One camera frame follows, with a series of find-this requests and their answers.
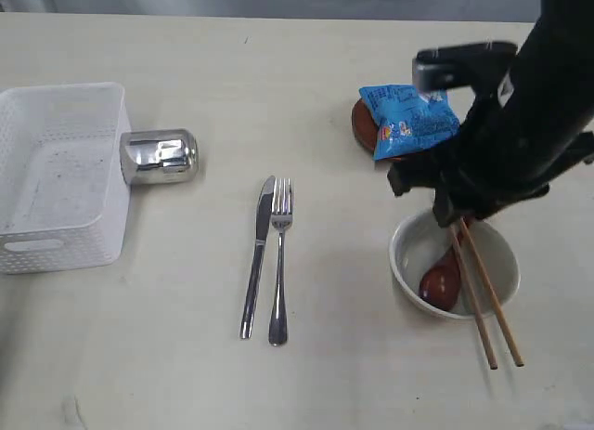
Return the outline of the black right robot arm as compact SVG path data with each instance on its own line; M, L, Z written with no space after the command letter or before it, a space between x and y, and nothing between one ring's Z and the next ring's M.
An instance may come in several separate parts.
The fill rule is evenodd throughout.
M421 92L474 94L453 137L393 163L387 175L395 196L432 189L441 227L543 197L553 179L593 160L593 0L541 0L521 46L421 50L412 77Z

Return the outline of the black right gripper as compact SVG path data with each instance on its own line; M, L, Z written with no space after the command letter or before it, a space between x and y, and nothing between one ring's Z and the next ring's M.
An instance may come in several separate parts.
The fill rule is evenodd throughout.
M540 187L495 181L465 166L449 141L431 150L431 156L413 156L393 162L387 179L395 197L412 189L434 189L433 216L440 228L462 220L483 220L512 206L546 196L549 183Z

